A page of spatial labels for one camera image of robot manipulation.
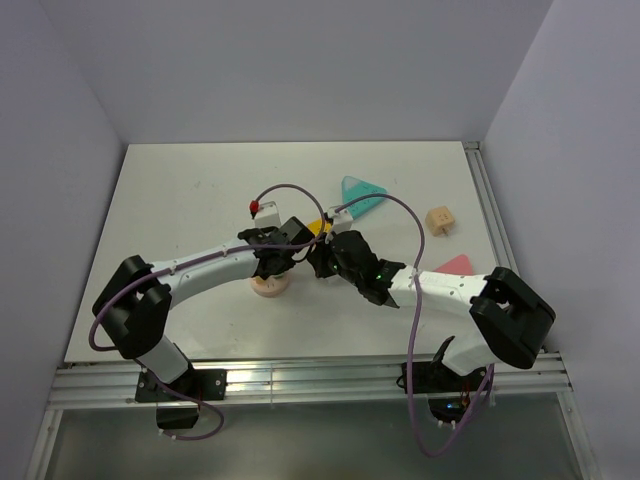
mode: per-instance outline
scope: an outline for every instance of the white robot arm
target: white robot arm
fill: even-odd
[[[403,263],[378,259],[360,232],[350,230],[352,220],[344,207],[329,209],[326,219],[331,229],[316,242],[295,217],[280,226],[277,209],[270,203],[255,212],[256,228],[219,247],[164,262],[130,257],[113,275],[93,312],[101,316],[100,323],[123,358],[135,359],[174,391],[194,396],[202,391],[203,380],[164,335],[169,310],[226,282],[266,280],[284,273],[296,265],[293,255],[313,244],[306,259],[318,278],[339,275],[370,302],[399,308],[416,306],[417,276],[425,306],[469,320],[468,334],[447,339],[430,362],[430,391],[456,391],[461,381],[497,361],[531,368],[555,313],[514,272],[501,267],[490,275],[474,276],[416,272]]]

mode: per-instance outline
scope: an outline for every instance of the gray wall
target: gray wall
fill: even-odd
[[[40,5],[0,2],[0,478],[21,478],[122,145]]]
[[[486,138],[606,478],[638,478],[640,2],[556,0]]]
[[[484,138],[551,0],[41,0],[130,143]]]

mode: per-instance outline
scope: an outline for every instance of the white table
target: white table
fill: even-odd
[[[457,224],[448,237],[432,237],[422,268],[464,253],[476,273],[496,265],[469,166],[459,142],[344,142],[132,145],[120,174],[65,360],[119,360],[117,352],[89,348],[91,306],[120,262],[140,254],[148,262],[195,253],[252,227],[248,204],[282,182],[310,189],[326,209],[341,203],[345,175],[385,187],[424,218],[447,205]],[[318,217],[294,191],[267,197],[284,219]],[[416,226],[385,201],[354,224],[372,250],[412,263]],[[192,359],[269,359],[391,355],[406,352],[412,310],[377,307],[346,282],[321,281],[302,264],[280,297],[265,299],[248,281],[223,285],[171,311],[166,334]],[[417,353],[434,353],[460,334],[464,320],[423,309]],[[100,330],[100,344],[109,344]]]

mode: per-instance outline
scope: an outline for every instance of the wooden block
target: wooden block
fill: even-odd
[[[442,206],[429,210],[425,223],[431,234],[438,236],[449,233],[453,224],[456,223],[456,219],[447,207]]]

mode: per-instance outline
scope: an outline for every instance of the purple cable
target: purple cable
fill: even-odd
[[[304,193],[307,197],[309,197],[309,199],[311,199],[311,201],[315,204],[315,206],[318,208],[318,212],[320,212],[320,218],[322,219],[322,226],[320,227],[320,231],[318,232],[318,235],[316,235],[311,241],[302,244],[302,245],[242,245],[240,247],[233,247],[227,250],[226,254],[233,254],[233,253],[238,253],[238,252],[243,252],[246,250],[258,250],[258,249],[271,249],[271,250],[296,250],[296,249],[303,249],[306,247],[311,247],[312,245],[314,245],[316,242],[318,242],[320,240],[320,238],[322,238],[322,235],[324,233],[324,228],[326,225],[326,220],[324,217],[324,210],[322,208],[322,205],[320,205],[320,202],[318,202],[318,200],[316,199],[316,197],[314,197],[309,191],[307,191],[306,189],[298,186],[298,185],[293,185],[291,183],[281,183],[278,185],[274,185],[272,187],[267,188],[265,191],[263,191],[260,195],[258,195],[256,197],[256,200],[259,201],[262,197],[264,197],[267,193],[272,192],[273,190],[279,189],[279,188],[292,188],[294,190],[298,190],[302,193]],[[175,271],[179,272],[180,270],[184,270],[185,268],[189,268],[192,267],[194,265],[199,265],[201,263],[204,262],[208,262],[210,260],[215,260],[216,258],[220,258],[222,256],[224,256],[225,253],[221,250],[218,252],[213,252],[210,253],[208,255],[203,255],[202,257],[198,257],[198,258],[194,258],[193,260],[189,260],[187,262],[183,262],[179,265],[176,265]],[[129,294],[130,292],[134,291],[135,289],[137,289],[138,287],[140,287],[141,285],[143,285],[144,283],[148,282],[149,280],[153,280],[154,278],[158,278],[158,277],[162,277],[163,275],[168,275],[169,273],[171,273],[171,269],[169,268],[165,268],[162,270],[158,270],[157,272],[151,272],[141,278],[139,278],[138,280],[130,283],[129,285],[127,285],[125,288],[123,288],[122,290],[120,290],[116,295],[114,295],[107,303],[104,304],[104,306],[102,307],[102,309],[98,312],[98,315],[96,315],[95,320],[93,321],[93,323],[91,324],[91,328],[89,329],[89,346],[97,351],[97,352],[109,352],[109,351],[113,351],[113,350],[117,350],[117,348],[115,346],[111,346],[111,347],[104,347],[101,345],[96,344],[96,332],[98,331],[98,327],[102,324],[102,322],[104,321],[104,317],[107,314],[107,311],[109,311],[110,308],[112,308],[116,303],[118,303],[125,295]],[[189,436],[184,436],[184,435],[174,435],[171,432],[163,432],[165,435],[173,438],[175,437],[177,440],[203,440],[205,438],[209,438],[212,437],[213,435],[215,435],[216,433],[218,433],[220,431],[220,429],[222,428],[222,426],[224,425],[224,415],[223,413],[216,407],[214,407],[213,405],[208,404],[207,402],[203,402],[202,400],[198,400],[196,398],[192,398],[189,397],[187,395],[183,395],[179,392],[176,392],[175,390],[171,389],[169,386],[165,385],[163,382],[160,381],[160,379],[149,370],[149,372],[155,377],[155,380],[157,381],[158,385],[160,386],[160,388],[162,388],[165,392],[167,392],[170,395],[173,395],[176,398],[180,398],[182,400],[188,401],[188,402],[193,402],[197,405],[200,405],[201,407],[205,407],[208,408],[209,410],[213,411],[214,413],[216,413],[219,417],[220,417],[220,423],[218,424],[218,426],[212,430],[209,433],[203,434],[203,435],[197,435],[197,436],[193,436],[193,437],[189,437]]]
[[[336,208],[336,212],[340,212],[341,210],[344,210],[345,208],[350,207],[354,203],[360,202],[362,200],[366,200],[367,198],[374,198],[374,197],[388,198],[389,200],[393,200],[394,202],[400,204],[402,207],[404,207],[404,209],[407,212],[409,212],[413,220],[416,222],[416,225],[418,226],[418,230],[420,232],[420,248],[418,249],[418,254],[416,255],[416,260],[413,263],[413,267],[417,271],[418,266],[420,264],[420,260],[422,259],[422,254],[424,253],[425,235],[424,235],[424,228],[422,228],[422,223],[420,222],[420,219],[415,214],[415,212],[411,209],[411,207],[409,207],[409,205],[404,203],[402,200],[394,197],[393,195],[389,195],[388,193],[371,193],[368,195],[363,195],[360,198],[356,198],[355,200],[351,200],[350,202],[345,203],[344,205],[341,205],[340,207]],[[418,419],[416,415],[416,405],[413,398],[413,350],[415,348],[416,336],[418,334],[418,324],[420,323],[420,311],[422,310],[422,288],[420,287],[420,280],[418,277],[419,275],[416,273],[416,275],[414,276],[414,281],[416,283],[416,311],[413,316],[413,324],[411,325],[411,334],[409,335],[409,347],[407,351],[407,402],[409,404],[409,419],[411,420],[411,430],[413,431],[413,436],[416,440],[416,443],[418,444],[418,448],[420,449],[420,452],[422,452],[425,456],[429,458],[434,458],[442,455],[449,449],[449,447],[453,444],[456,438],[458,438],[458,436],[460,435],[460,432],[463,430],[465,425],[470,421],[472,417],[473,409],[476,407],[478,400],[481,397],[480,393],[485,389],[490,379],[491,379],[491,384],[493,384],[493,365],[490,365],[489,368],[487,369],[487,373],[483,378],[482,382],[480,383],[480,386],[478,387],[478,390],[476,391],[476,394],[474,395],[473,400],[471,400],[469,407],[465,411],[462,417],[462,420],[460,420],[460,424],[456,425],[456,429],[449,436],[449,438],[444,443],[444,445],[434,452],[428,450],[427,447],[424,445],[422,441],[422,437],[420,435],[420,428],[418,425]]]
[[[473,420],[474,418],[476,418],[476,416],[481,412],[484,411],[484,407],[486,407],[487,402],[489,401],[489,399],[491,398],[491,392],[493,391],[493,380],[495,379],[495,371],[491,371],[491,376],[489,378],[489,382],[487,382],[487,390],[484,394],[484,398],[482,399],[482,403],[480,403],[480,408],[474,412],[471,413],[471,418],[469,419],[469,421]]]

